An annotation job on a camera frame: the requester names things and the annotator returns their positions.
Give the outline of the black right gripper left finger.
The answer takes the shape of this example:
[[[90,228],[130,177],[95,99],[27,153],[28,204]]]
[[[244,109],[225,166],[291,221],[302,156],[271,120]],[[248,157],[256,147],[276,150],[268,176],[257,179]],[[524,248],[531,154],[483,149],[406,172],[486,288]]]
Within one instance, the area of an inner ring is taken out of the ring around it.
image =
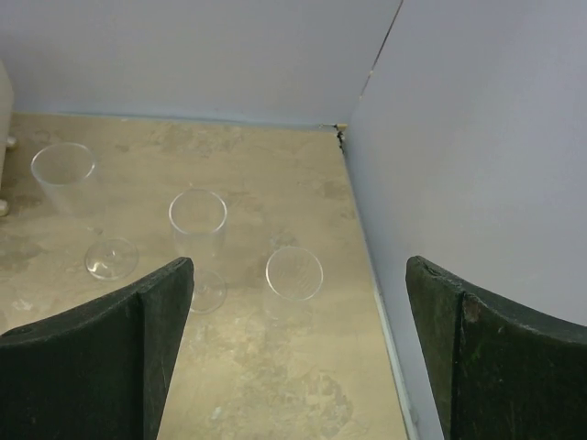
[[[3,333],[2,438],[156,438],[193,290],[181,257]]]

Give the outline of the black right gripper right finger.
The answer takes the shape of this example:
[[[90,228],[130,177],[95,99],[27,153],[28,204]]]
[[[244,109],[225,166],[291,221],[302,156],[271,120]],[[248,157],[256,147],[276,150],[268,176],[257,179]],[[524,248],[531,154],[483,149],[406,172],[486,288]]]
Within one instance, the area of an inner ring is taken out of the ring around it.
[[[447,439],[583,439],[586,329],[420,256],[405,283]]]

